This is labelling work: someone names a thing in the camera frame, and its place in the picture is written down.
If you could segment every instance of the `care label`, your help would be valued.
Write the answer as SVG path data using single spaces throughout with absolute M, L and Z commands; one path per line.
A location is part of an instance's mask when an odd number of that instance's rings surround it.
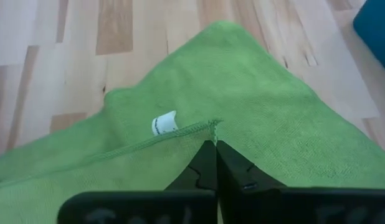
M 176 111 L 170 111 L 167 114 L 155 118 L 153 120 L 153 124 L 151 125 L 154 135 L 157 136 L 159 134 L 169 133 L 179 129 L 176 125 L 176 121 L 174 120 L 175 116 Z

